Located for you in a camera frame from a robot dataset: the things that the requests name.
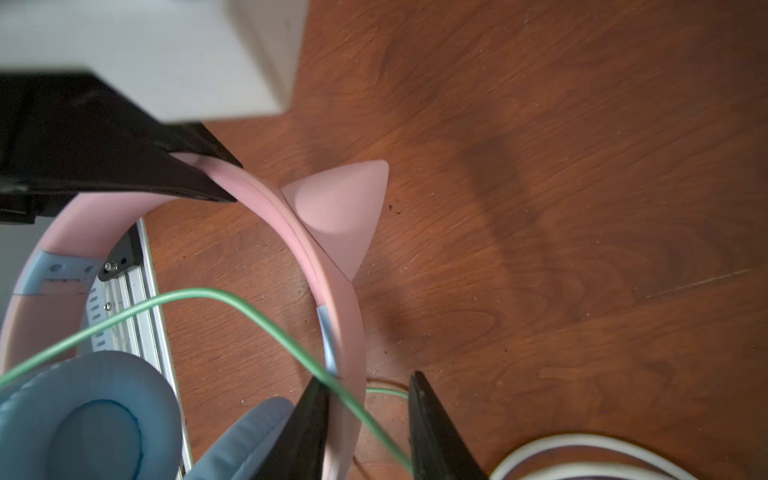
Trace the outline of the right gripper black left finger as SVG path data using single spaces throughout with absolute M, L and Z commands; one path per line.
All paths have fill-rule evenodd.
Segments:
M 252 479 L 320 480 L 330 389 L 314 377 Z

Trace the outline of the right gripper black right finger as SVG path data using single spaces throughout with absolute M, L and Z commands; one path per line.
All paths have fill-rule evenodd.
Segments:
M 488 479 L 421 371 L 410 379 L 408 416 L 416 480 Z

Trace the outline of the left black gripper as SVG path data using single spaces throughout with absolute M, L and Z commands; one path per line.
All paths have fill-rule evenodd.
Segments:
M 231 203 L 201 170 L 168 154 L 242 163 L 200 122 L 154 121 L 88 75 L 1 76 L 1 220 L 32 224 L 77 193 L 141 192 Z

